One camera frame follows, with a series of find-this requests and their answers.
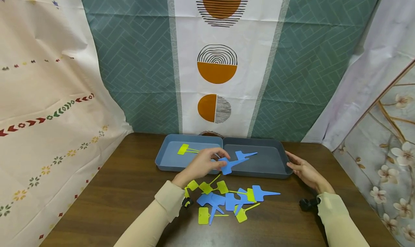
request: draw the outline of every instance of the fabric backdrop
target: fabric backdrop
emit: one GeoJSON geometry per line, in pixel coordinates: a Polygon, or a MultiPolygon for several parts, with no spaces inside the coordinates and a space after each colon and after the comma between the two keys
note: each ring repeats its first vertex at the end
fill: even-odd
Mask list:
{"type": "Polygon", "coordinates": [[[0,0],[0,239],[38,246],[131,127],[81,0],[0,0]]]}
{"type": "Polygon", "coordinates": [[[215,0],[82,0],[104,84],[136,132],[304,137],[377,0],[262,1],[215,18],[215,0]],[[212,45],[237,64],[199,59],[212,45]],[[209,64],[236,72],[211,82],[209,64]]]}
{"type": "Polygon", "coordinates": [[[399,81],[334,151],[362,195],[405,247],[415,244],[414,43],[412,23],[387,70],[388,76],[399,76],[399,81]]]}
{"type": "Polygon", "coordinates": [[[399,43],[414,21],[415,0],[381,0],[325,110],[303,138],[336,149],[376,98],[399,75],[399,43]]]}

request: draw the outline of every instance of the wrist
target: wrist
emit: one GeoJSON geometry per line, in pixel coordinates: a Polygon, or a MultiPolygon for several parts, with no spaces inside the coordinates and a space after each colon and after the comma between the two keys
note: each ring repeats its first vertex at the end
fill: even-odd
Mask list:
{"type": "Polygon", "coordinates": [[[178,173],[171,181],[176,186],[184,189],[193,179],[190,179],[185,170],[178,173]]]}
{"type": "Polygon", "coordinates": [[[333,187],[330,185],[330,183],[327,180],[317,183],[316,191],[317,191],[317,194],[319,195],[324,192],[336,194],[335,190],[333,189],[333,187]]]}

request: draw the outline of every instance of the forearm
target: forearm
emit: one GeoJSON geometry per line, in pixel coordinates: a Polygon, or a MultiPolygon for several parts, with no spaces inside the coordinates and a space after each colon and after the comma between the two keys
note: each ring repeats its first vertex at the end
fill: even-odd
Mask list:
{"type": "Polygon", "coordinates": [[[318,215],[324,225],[330,247],[369,247],[339,195],[318,195],[318,215]]]}
{"type": "Polygon", "coordinates": [[[184,190],[167,181],[114,247],[156,246],[164,228],[178,216],[184,190]]]}

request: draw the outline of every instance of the black clamp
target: black clamp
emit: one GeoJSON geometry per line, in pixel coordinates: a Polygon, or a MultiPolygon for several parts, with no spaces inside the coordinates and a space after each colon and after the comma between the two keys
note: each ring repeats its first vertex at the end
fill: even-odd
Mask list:
{"type": "Polygon", "coordinates": [[[300,207],[301,210],[307,212],[315,208],[318,204],[320,204],[320,198],[313,198],[311,200],[307,200],[306,198],[303,198],[300,200],[300,207]]]}
{"type": "Polygon", "coordinates": [[[184,198],[183,202],[182,202],[182,206],[186,209],[189,208],[189,206],[193,205],[193,200],[191,198],[184,198]]]}

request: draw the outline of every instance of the gray tray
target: gray tray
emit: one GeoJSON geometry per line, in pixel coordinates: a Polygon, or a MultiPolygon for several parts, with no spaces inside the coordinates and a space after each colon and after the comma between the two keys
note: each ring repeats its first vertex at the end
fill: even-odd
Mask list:
{"type": "Polygon", "coordinates": [[[223,139],[223,148],[232,161],[237,159],[235,151],[258,152],[249,156],[249,160],[232,167],[230,175],[286,179],[293,173],[287,166],[289,160],[279,141],[226,137],[223,139]]]}
{"type": "Polygon", "coordinates": [[[164,138],[160,151],[156,157],[156,165],[162,171],[182,171],[196,156],[196,153],[186,152],[183,155],[177,154],[183,144],[188,144],[192,149],[205,149],[222,147],[222,138],[216,136],[200,135],[167,135],[164,138]]]}

